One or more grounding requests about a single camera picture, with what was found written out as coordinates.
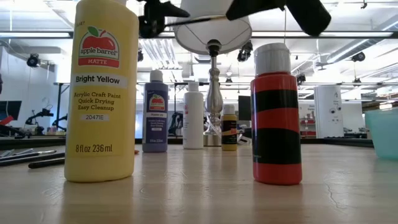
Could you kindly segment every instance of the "white plastic bottle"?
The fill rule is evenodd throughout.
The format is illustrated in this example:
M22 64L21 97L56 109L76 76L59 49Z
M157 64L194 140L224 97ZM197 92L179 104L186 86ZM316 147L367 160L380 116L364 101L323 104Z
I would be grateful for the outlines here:
M203 114L203 94L199 92L199 83L191 82L188 84L188 92L184 94L184 149L203 149Z

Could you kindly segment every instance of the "computer monitor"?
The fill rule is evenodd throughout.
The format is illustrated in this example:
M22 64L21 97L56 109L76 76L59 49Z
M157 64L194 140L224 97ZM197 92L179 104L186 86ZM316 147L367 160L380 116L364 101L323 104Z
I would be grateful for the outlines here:
M251 121L251 97L238 96L238 116L240 121Z
M0 101L0 121L12 116L14 121L18 120L22 101Z

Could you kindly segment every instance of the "purple paint bottle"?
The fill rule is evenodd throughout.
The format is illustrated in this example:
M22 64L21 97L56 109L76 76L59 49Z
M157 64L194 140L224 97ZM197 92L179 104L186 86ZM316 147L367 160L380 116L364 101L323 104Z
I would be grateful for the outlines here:
M142 150L144 152L167 151L167 108L169 87L163 83L163 73L150 72L150 83L144 86L144 112Z

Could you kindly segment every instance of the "table lamp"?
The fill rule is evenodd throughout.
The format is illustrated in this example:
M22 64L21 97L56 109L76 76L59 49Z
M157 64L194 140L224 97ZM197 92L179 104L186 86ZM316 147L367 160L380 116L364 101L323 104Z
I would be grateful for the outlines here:
M226 14L232 0L182 0L181 9L190 13L190 20L204 17L220 17ZM205 146L221 146L220 112L223 109L223 97L220 92L219 75L216 67L218 54L234 51L251 38L252 29L249 19L242 17L234 21L216 19L196 24L185 24L175 28L177 42L190 52L211 56L209 70L210 85L206 96L205 109L209 112L209 125L204 132Z

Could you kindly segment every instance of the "yellow paint bottle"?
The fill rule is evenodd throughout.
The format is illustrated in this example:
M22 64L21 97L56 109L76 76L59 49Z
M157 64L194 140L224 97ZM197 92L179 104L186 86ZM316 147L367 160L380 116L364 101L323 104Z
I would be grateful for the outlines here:
M238 149L238 133L236 127L237 117L234 105L224 105L221 117L221 149L236 151Z
M65 157L69 181L121 179L134 170L138 27L123 1L77 4Z

